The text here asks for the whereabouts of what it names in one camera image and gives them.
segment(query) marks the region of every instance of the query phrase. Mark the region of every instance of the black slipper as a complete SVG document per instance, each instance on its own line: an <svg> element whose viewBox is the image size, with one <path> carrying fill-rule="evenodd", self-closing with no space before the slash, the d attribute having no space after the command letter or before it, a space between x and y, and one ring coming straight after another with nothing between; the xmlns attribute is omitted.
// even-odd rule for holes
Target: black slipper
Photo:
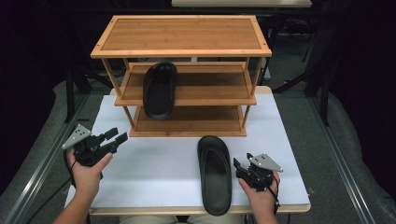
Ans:
<svg viewBox="0 0 396 224"><path fill-rule="evenodd" d="M201 138L198 162L204 208L212 216L222 216L230 209L233 192L227 146L216 136Z"/></svg>
<svg viewBox="0 0 396 224"><path fill-rule="evenodd" d="M156 63L145 75L143 106L152 119L167 119L175 105L177 69L172 63Z"/></svg>

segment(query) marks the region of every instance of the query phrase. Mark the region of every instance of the middle shelf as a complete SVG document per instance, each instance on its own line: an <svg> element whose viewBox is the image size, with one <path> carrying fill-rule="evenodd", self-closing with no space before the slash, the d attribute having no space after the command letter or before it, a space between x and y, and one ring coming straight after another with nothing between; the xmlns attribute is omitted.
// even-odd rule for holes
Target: middle shelf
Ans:
<svg viewBox="0 0 396 224"><path fill-rule="evenodd" d="M115 105L143 105L143 81L155 63L128 63ZM246 62L178 62L175 106L257 104Z"/></svg>

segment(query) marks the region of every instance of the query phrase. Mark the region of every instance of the human hand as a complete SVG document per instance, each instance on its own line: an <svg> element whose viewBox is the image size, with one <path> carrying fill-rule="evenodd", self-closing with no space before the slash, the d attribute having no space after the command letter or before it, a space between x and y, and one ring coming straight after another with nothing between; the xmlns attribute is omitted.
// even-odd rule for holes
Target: human hand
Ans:
<svg viewBox="0 0 396 224"><path fill-rule="evenodd" d="M83 166L74 156L74 149L68 154L69 163L72 166L73 177L76 183L76 197L93 201L99 191L100 174L113 159L113 154L107 153L93 167Z"/></svg>
<svg viewBox="0 0 396 224"><path fill-rule="evenodd" d="M280 183L279 174L274 171L274 178L270 188L277 195L278 184ZM274 209L275 198L269 190L256 191L252 189L244 179L239 179L239 184L246 193L250 202L251 210L258 223L277 223Z"/></svg>

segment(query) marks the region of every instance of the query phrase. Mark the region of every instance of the bottom shelf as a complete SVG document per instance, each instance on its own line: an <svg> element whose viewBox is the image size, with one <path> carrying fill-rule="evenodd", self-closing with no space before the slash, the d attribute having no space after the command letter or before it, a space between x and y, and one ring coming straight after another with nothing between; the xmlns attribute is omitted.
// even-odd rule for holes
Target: bottom shelf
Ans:
<svg viewBox="0 0 396 224"><path fill-rule="evenodd" d="M149 118L142 106L136 108L131 137L247 136L242 127L241 105L176 106L168 119Z"/></svg>

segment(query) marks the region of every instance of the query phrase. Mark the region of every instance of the shelf tier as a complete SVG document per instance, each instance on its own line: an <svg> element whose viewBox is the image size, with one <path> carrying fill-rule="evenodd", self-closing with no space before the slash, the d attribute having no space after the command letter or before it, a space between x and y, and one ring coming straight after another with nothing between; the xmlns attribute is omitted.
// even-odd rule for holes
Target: shelf tier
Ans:
<svg viewBox="0 0 396 224"><path fill-rule="evenodd" d="M143 105L143 82L154 63L129 63L115 105ZM175 106L257 104L245 62L175 63Z"/></svg>
<svg viewBox="0 0 396 224"><path fill-rule="evenodd" d="M164 120L149 118L138 106L134 120L131 137L247 136L240 105L178 106Z"/></svg>

